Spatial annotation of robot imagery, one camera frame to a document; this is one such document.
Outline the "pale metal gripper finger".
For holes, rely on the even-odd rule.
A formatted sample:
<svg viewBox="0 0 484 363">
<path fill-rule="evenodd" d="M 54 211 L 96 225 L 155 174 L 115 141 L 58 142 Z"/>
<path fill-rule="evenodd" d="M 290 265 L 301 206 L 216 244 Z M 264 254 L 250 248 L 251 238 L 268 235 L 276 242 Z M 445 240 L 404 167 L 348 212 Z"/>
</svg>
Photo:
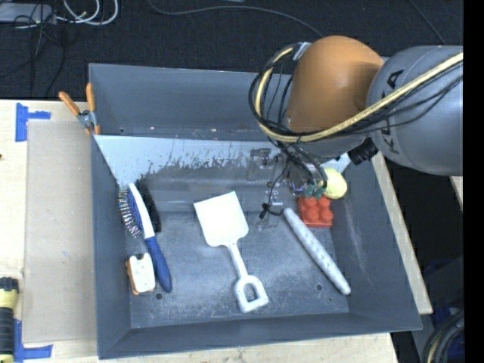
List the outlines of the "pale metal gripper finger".
<svg viewBox="0 0 484 363">
<path fill-rule="evenodd" d="M 247 180 L 250 182 L 262 180 L 272 170 L 270 148 L 258 148 L 250 151 L 247 167 Z"/>
<path fill-rule="evenodd" d="M 278 198 L 277 191 L 269 189 L 265 193 L 265 200 L 261 205 L 261 210 L 259 213 L 259 230 L 266 230 L 276 227 L 284 207 L 284 203 Z"/>
</svg>

